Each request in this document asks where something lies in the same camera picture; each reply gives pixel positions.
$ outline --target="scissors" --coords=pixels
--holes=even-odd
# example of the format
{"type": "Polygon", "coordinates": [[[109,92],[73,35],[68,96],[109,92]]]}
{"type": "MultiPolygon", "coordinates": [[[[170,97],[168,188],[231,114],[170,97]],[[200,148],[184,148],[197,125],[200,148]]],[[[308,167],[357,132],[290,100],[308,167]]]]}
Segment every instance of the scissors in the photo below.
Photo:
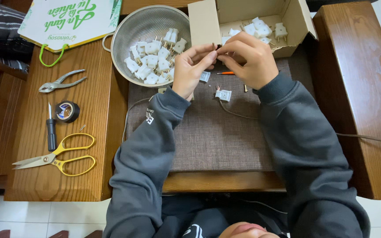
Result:
{"type": "Polygon", "coordinates": [[[36,167],[36,166],[42,166],[42,165],[52,164],[52,165],[55,165],[61,171],[61,173],[63,173],[64,175],[67,175],[67,176],[79,176],[79,175],[82,175],[82,174],[85,174],[85,173],[89,172],[95,166],[96,160],[95,160],[94,157],[92,157],[90,155],[85,155],[85,156],[82,156],[82,157],[78,157],[78,158],[74,158],[74,159],[70,159],[70,160],[61,161],[61,160],[57,160],[56,156],[61,154],[61,153],[63,153],[63,152],[65,152],[65,151],[69,151],[69,150],[89,149],[94,144],[95,144],[95,138],[93,136],[91,136],[89,134],[86,134],[86,133],[74,133],[74,134],[66,136],[61,141],[61,143],[57,147],[57,149],[54,150],[51,154],[43,155],[43,156],[38,156],[38,157],[34,157],[34,158],[30,158],[30,159],[26,159],[26,160],[15,162],[13,164],[17,165],[17,166],[14,169],[25,169],[25,168],[32,168],[32,167],[36,167]],[[64,146],[64,141],[67,138],[73,137],[73,136],[80,136],[80,135],[91,137],[92,138],[92,143],[90,145],[88,145],[88,146],[75,147],[75,148],[66,148],[64,146]],[[83,173],[77,174],[77,175],[69,175],[69,174],[67,174],[64,171],[64,167],[63,166],[65,164],[70,163],[70,162],[75,161],[75,160],[81,160],[81,159],[85,159],[85,158],[91,158],[93,160],[93,165],[91,165],[91,167],[88,170],[84,171],[83,173]]]}
{"type": "Polygon", "coordinates": [[[55,89],[64,89],[64,88],[68,88],[68,87],[74,86],[74,85],[82,82],[83,80],[85,80],[86,77],[83,77],[83,78],[81,78],[81,79],[79,79],[76,82],[71,83],[71,84],[62,84],[62,82],[68,76],[70,76],[72,74],[80,73],[80,72],[83,72],[83,71],[85,71],[85,70],[84,69],[79,69],[79,70],[71,71],[70,73],[64,74],[63,76],[61,76],[59,79],[55,80],[52,83],[45,83],[45,84],[43,84],[39,88],[39,92],[41,92],[41,93],[50,93],[50,92],[54,91],[55,89]]]}

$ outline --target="colander handle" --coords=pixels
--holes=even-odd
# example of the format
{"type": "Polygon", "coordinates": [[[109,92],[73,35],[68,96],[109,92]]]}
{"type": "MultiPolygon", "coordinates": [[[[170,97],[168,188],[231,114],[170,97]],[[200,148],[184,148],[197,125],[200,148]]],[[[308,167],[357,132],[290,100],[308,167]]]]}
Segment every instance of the colander handle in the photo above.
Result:
{"type": "Polygon", "coordinates": [[[103,37],[103,48],[104,48],[104,50],[106,50],[106,51],[108,51],[108,52],[111,52],[111,50],[110,50],[109,48],[105,47],[105,38],[107,38],[107,36],[109,36],[109,35],[114,35],[114,32],[108,33],[108,34],[106,34],[106,35],[103,37]]]}

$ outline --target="orange screwdriver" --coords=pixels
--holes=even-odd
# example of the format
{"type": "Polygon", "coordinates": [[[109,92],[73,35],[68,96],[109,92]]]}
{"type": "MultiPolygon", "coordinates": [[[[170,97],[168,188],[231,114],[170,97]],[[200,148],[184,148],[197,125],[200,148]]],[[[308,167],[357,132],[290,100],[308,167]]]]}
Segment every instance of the orange screwdriver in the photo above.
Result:
{"type": "Polygon", "coordinates": [[[217,73],[217,74],[229,74],[229,75],[235,75],[235,73],[233,73],[232,71],[230,71],[230,72],[223,72],[223,73],[217,73]]]}

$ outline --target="dark gray sweatshirt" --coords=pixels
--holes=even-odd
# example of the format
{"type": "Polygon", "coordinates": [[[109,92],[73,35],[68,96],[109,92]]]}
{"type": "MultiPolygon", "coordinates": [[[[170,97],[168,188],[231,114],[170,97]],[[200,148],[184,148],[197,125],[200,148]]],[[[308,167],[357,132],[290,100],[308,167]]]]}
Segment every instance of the dark gray sweatshirt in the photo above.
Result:
{"type": "MultiPolygon", "coordinates": [[[[368,216],[356,200],[356,189],[348,187],[352,170],[314,98],[281,73],[254,93],[261,101],[261,128],[274,168],[289,196],[291,237],[369,237],[368,216]]],[[[280,234],[274,214],[255,207],[206,208],[180,197],[182,205],[162,214],[162,185],[175,153],[173,130],[189,106],[169,88],[150,100],[147,120],[114,157],[113,198],[103,237],[214,238],[239,221],[280,234]]]]}

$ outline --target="cardboard box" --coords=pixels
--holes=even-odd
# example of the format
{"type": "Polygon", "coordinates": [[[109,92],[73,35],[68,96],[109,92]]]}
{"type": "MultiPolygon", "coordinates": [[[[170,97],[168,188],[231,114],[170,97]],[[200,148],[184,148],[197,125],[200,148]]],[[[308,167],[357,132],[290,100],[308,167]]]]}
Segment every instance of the cardboard box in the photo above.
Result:
{"type": "Polygon", "coordinates": [[[221,45],[221,37],[229,36],[230,28],[242,30],[259,17],[273,33],[268,37],[275,58],[289,57],[310,33],[317,39],[310,11],[305,0],[204,0],[188,4],[192,45],[214,42],[221,45]],[[275,39],[276,23],[283,22],[288,31],[287,41],[275,39]]]}

